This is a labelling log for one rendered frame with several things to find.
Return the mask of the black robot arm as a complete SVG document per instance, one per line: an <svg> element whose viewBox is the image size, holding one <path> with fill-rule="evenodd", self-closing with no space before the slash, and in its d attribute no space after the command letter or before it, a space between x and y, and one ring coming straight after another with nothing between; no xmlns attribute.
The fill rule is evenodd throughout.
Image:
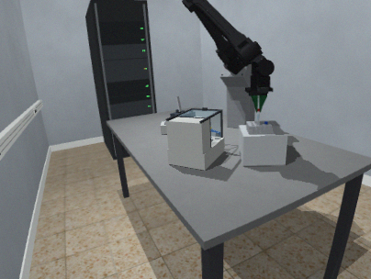
<svg viewBox="0 0 371 279"><path fill-rule="evenodd" d="M258 89L260 94L268 92L269 75L273 73L275 66L262 55L260 45L235 29L208 0L183 0L182 3L191 13L195 12L203 22L202 24L216 43L215 52L226 64L224 67L237 74L245 66L251 64L252 74L259 74L251 76L251 89Z"/></svg>

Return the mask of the white analytical balance with glass draft shield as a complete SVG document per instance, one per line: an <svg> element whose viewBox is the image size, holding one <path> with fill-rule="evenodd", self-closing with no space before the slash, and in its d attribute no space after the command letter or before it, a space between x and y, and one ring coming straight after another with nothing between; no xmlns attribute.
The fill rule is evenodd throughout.
<svg viewBox="0 0 371 279"><path fill-rule="evenodd" d="M224 152L221 109L188 109L167 118L166 129L168 164L206 170Z"/></svg>

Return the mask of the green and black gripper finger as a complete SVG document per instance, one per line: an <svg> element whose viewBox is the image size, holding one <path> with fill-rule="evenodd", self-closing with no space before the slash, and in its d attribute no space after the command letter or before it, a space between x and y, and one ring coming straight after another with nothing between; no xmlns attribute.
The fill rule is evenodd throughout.
<svg viewBox="0 0 371 279"><path fill-rule="evenodd" d="M260 98L261 97L261 98ZM267 95L259 95L259 109L260 113L264 104L265 99L267 98Z"/></svg>
<svg viewBox="0 0 371 279"><path fill-rule="evenodd" d="M254 103L255 112L257 113L257 109L258 109L258 95L253 95L252 96L252 100L253 100L253 103Z"/></svg>

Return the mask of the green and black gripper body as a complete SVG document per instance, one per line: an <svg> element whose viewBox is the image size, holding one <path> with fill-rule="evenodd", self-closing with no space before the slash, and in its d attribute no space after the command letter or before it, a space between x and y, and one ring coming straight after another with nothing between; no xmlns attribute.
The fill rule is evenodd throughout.
<svg viewBox="0 0 371 279"><path fill-rule="evenodd" d="M252 76L258 76L258 74L252 74ZM268 92L273 92L273 88L269 88L268 92L260 94L257 92L257 89L251 89L251 87L245 87L245 92L249 93L249 95L267 95Z"/></svg>

